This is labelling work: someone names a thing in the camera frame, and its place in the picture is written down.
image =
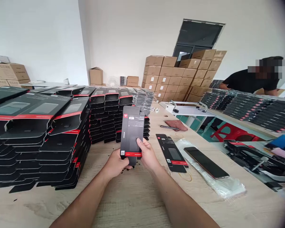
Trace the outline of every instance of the plastic bag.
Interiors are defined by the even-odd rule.
[[[246,191],[245,186],[239,179],[232,177],[214,179],[212,178],[186,151],[186,147],[196,147],[186,139],[180,139],[175,143],[183,157],[201,174],[206,183],[221,197],[229,198]]]

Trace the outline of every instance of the wooden table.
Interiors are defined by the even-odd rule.
[[[150,143],[160,163],[167,163],[160,149],[156,133],[171,136],[174,141],[186,138],[221,168],[246,186],[247,192],[224,200],[189,166],[187,174],[170,173],[220,227],[275,228],[285,218],[285,200],[250,175],[225,154],[189,129],[175,132],[160,128],[164,120],[174,120],[172,114],[159,104],[160,111],[150,114]],[[73,190],[55,191],[52,187],[34,187],[30,191],[8,194],[12,187],[0,189],[0,227],[48,227],[76,198],[103,167],[117,143],[98,143],[91,146],[78,185]],[[170,227],[166,209],[153,179],[139,162],[135,169],[124,171],[107,186],[99,205],[94,227]]]
[[[245,131],[247,131],[248,133],[251,133],[253,135],[256,135],[264,140],[270,140],[270,139],[276,139],[277,137],[283,135],[282,133],[277,133],[277,132],[273,132],[270,131],[264,127],[258,126],[256,124],[253,124],[251,122],[248,121],[240,121],[238,119],[235,119],[231,116],[228,116],[226,114],[223,114],[223,111],[220,110],[210,110],[208,109],[207,112],[212,113],[213,115],[215,115],[215,117],[230,123],[240,129],[243,129]]]

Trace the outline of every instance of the white wall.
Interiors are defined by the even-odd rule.
[[[285,13],[273,0],[88,0],[91,65],[109,76],[139,76],[145,58],[171,56],[183,19],[225,23],[215,49],[227,54],[215,76],[285,55]],[[285,81],[285,75],[279,85]]]
[[[0,55],[31,80],[87,85],[78,1],[0,0]]]

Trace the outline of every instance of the floor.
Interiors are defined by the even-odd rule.
[[[188,117],[186,116],[176,116],[180,121],[182,121],[183,123],[186,123]],[[206,129],[204,130],[203,133],[199,133],[198,134],[200,136],[202,136],[205,140],[207,140],[210,143],[216,143],[218,142],[218,139],[213,137],[211,138],[210,136],[214,133],[214,131],[210,128],[210,125],[212,124],[213,121],[211,121],[208,126],[206,127]],[[197,127],[199,125],[199,122],[197,120],[194,120],[194,122],[192,123],[192,125],[190,126],[190,128],[192,130],[196,130]],[[228,133],[228,128],[225,128],[225,130],[223,131],[224,133]]]

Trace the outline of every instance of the phone screen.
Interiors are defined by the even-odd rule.
[[[197,161],[204,170],[209,173],[213,178],[225,178],[229,177],[221,167],[211,161],[206,155],[200,152],[195,147],[187,147],[184,149],[195,161]]]

